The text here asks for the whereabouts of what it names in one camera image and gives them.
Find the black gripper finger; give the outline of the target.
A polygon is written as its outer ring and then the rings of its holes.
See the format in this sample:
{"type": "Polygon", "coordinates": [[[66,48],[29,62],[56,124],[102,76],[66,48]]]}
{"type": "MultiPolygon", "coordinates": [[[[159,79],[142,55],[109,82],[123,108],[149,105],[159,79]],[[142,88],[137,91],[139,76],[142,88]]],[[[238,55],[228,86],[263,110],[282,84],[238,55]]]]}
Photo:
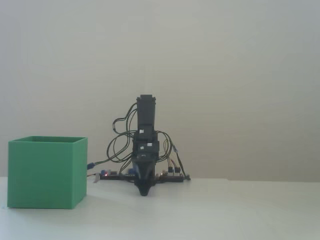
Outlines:
{"type": "Polygon", "coordinates": [[[145,196],[146,195],[146,187],[145,187],[146,168],[145,168],[145,164],[140,161],[135,161],[133,163],[133,167],[135,169],[134,184],[138,188],[140,195],[145,196]]]}
{"type": "Polygon", "coordinates": [[[156,163],[150,162],[146,169],[145,174],[145,193],[144,195],[147,196],[151,187],[155,185],[155,169],[156,169],[156,163]]]}

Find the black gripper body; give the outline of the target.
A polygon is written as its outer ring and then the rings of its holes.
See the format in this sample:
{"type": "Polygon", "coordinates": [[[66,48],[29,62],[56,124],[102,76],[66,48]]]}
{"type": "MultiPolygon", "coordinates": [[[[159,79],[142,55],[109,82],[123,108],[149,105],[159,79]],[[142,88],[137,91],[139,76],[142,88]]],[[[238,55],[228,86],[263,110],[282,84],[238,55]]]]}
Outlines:
{"type": "Polygon", "coordinates": [[[133,141],[132,145],[132,162],[138,160],[151,160],[157,162],[159,160],[160,142],[133,141]]]}

